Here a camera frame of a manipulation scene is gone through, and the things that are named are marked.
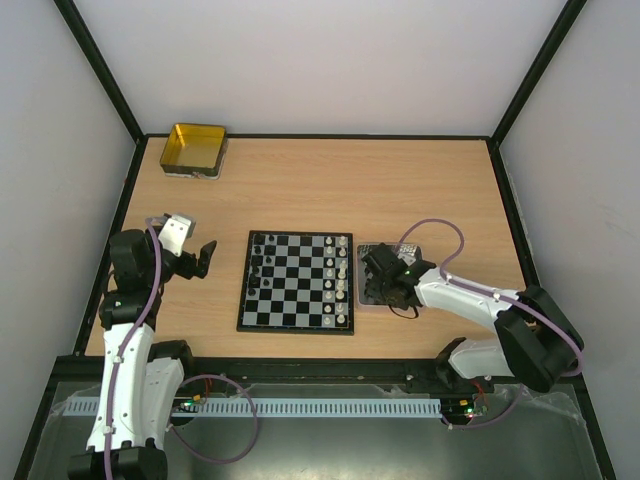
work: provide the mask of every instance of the white wall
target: white wall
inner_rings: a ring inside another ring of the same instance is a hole
[[[638,45],[640,2],[588,2],[502,149],[621,479],[640,471]]]
[[[490,135],[565,0],[76,0],[145,132]]]
[[[133,152],[52,1],[0,15],[0,478],[78,332]]]

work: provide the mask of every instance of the chessboard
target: chessboard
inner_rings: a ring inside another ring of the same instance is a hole
[[[353,235],[249,232],[238,331],[354,333]]]

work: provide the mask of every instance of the robotic arm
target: robotic arm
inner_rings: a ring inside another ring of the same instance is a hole
[[[362,260],[367,267],[367,296],[403,310],[422,306],[447,310],[497,334],[492,340],[455,339],[441,352],[438,375],[447,385],[456,375],[514,376],[533,390],[548,392],[573,368],[574,349],[523,308],[542,314],[579,350],[584,348],[578,332],[538,286],[523,292],[500,290],[450,275],[424,260],[409,266],[383,243]]]
[[[148,232],[126,230],[109,239],[116,290],[106,292],[99,314],[104,328],[105,364],[98,414],[87,442],[87,453],[71,458],[72,480],[104,478],[106,435],[110,435],[110,463],[114,478],[167,478],[163,451],[164,434],[176,391],[186,376],[193,375],[193,357],[184,341],[152,345],[156,316],[164,284],[174,274],[204,278],[216,248],[213,241],[202,247],[200,258],[183,251],[195,221],[186,215],[167,215],[154,227],[161,245],[160,287],[144,322],[132,333],[154,285],[155,253]],[[126,349],[119,355],[120,346]],[[118,374],[114,377],[114,366]],[[115,394],[109,399],[109,384]],[[112,422],[107,423],[108,404]]]

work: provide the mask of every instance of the wooden table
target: wooden table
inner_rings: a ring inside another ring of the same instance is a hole
[[[208,357],[431,358],[453,338],[491,334],[453,314],[422,309],[415,320],[356,310],[355,335],[239,333],[238,304],[249,230],[345,231],[354,243],[397,241],[414,222],[440,217],[465,233],[453,273],[524,286],[487,147],[460,140],[230,139],[219,180],[166,177],[166,139],[149,140],[123,228],[183,212],[197,219],[186,250],[213,239],[209,276],[174,278],[165,289],[156,341],[186,339]],[[408,239],[440,263],[457,247],[444,225]],[[102,355],[95,322],[88,355]]]

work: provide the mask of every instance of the chessboard border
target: chessboard border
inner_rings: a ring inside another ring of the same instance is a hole
[[[256,233],[262,233],[264,235],[313,235],[313,236],[345,236],[347,237],[347,244],[350,246],[350,255],[347,255],[348,271],[347,271],[347,284],[350,286],[349,299],[348,299],[348,328],[327,328],[322,327],[285,327],[285,326],[253,326],[243,325],[242,315],[244,313],[244,303],[247,295],[247,281],[249,279],[249,267],[251,261],[251,239]],[[293,232],[287,230],[249,230],[249,236],[247,237],[247,254],[244,260],[244,274],[242,276],[242,290],[240,291],[240,300],[238,305],[238,320],[236,322],[236,331],[238,332],[252,332],[252,333],[288,333],[288,334],[314,334],[314,335],[355,335],[355,295],[356,295],[356,281],[354,272],[353,255],[355,254],[355,244],[353,242],[353,234],[345,232]]]

